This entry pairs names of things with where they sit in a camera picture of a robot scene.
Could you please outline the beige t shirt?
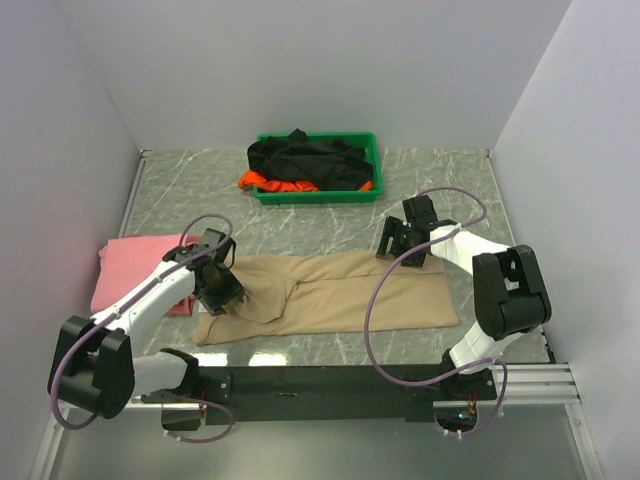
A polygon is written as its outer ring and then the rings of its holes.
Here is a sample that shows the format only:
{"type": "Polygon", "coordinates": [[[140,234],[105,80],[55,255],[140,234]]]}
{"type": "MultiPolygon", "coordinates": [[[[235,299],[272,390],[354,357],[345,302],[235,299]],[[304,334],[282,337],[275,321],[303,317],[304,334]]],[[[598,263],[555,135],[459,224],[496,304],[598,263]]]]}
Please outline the beige t shirt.
{"type": "Polygon", "coordinates": [[[245,288],[226,314],[200,313],[198,346],[253,337],[453,327],[444,263],[393,267],[371,252],[324,256],[237,258],[233,274],[245,288]]]}

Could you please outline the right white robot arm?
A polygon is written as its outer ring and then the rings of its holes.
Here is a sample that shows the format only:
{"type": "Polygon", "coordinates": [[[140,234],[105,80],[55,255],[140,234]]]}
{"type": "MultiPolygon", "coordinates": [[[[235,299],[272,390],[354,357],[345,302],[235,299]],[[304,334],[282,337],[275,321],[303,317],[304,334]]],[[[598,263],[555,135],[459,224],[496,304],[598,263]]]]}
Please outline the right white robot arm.
{"type": "Polygon", "coordinates": [[[472,278],[475,321],[442,356],[441,373],[429,380],[402,380],[374,362],[386,380],[403,387],[434,386],[460,399],[487,379],[513,341],[547,323],[552,307],[534,250],[507,246],[469,232],[471,221],[438,217],[427,192],[402,203],[404,216],[386,218],[376,255],[395,266],[421,267],[436,257],[472,278]]]}

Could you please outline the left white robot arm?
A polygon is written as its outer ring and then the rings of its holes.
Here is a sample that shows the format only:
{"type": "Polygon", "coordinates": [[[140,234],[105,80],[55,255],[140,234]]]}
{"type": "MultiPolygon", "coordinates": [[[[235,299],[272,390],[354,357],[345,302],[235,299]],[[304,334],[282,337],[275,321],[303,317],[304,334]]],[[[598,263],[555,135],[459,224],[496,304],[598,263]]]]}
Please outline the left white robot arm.
{"type": "Polygon", "coordinates": [[[111,419],[134,397],[166,391],[186,402],[199,394],[198,360],[166,348],[146,357],[134,345],[179,301],[194,297],[207,312],[222,314],[244,288],[231,268],[236,242],[206,229],[199,242],[168,251],[139,285],[90,318],[72,316],[62,325],[47,391],[59,409],[67,402],[93,417],[111,419]]]}

